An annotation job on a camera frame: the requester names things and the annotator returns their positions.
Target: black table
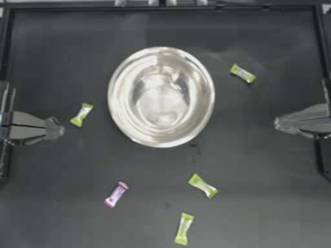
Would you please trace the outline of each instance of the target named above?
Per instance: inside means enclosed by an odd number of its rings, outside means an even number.
[[[272,129],[274,118],[323,102],[311,12],[18,13],[10,81],[16,109],[56,116],[66,135],[15,149],[0,188],[0,246],[175,247],[183,211],[195,216],[188,247],[327,247],[331,185],[313,141]],[[107,108],[119,63],[146,47],[178,47],[208,69],[216,107],[202,134],[170,149],[122,134]],[[256,74],[247,85],[228,74]],[[68,120],[82,103],[84,127]],[[210,201],[191,175],[220,189]],[[131,186],[115,209],[116,182]]]

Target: stainless steel bowl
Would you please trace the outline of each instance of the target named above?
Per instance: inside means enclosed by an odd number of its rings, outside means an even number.
[[[215,103],[211,76],[187,52],[147,48],[118,67],[108,84],[108,108],[123,133],[152,147],[172,147],[203,130]]]

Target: candy wrapper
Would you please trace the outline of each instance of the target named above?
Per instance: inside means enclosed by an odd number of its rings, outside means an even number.
[[[248,83],[252,83],[256,76],[243,70],[236,64],[232,65],[230,72],[238,75],[242,79],[244,79]]]
[[[128,185],[124,182],[118,183],[116,189],[112,191],[111,196],[104,200],[104,204],[114,208],[119,202],[124,192],[130,189]]]
[[[191,180],[188,181],[188,184],[202,191],[204,191],[206,196],[208,199],[212,199],[214,196],[219,193],[219,190],[214,188],[202,178],[200,176],[195,173],[194,176],[191,177]]]
[[[91,112],[92,108],[94,108],[94,105],[83,104],[83,107],[82,107],[82,109],[80,109],[76,117],[70,120],[70,122],[75,126],[78,126],[78,127],[82,128],[82,126],[83,126],[83,119],[88,116],[88,113]]]
[[[192,215],[190,215],[187,213],[182,213],[182,223],[180,223],[178,235],[175,238],[175,243],[182,244],[182,245],[187,245],[187,231],[190,229],[192,220],[194,220]]]

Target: purple candy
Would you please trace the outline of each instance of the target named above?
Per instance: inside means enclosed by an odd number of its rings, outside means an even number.
[[[130,189],[128,185],[124,182],[118,183],[116,189],[112,191],[111,196],[104,200],[104,204],[114,208],[116,206],[118,201],[120,200],[124,192]]]

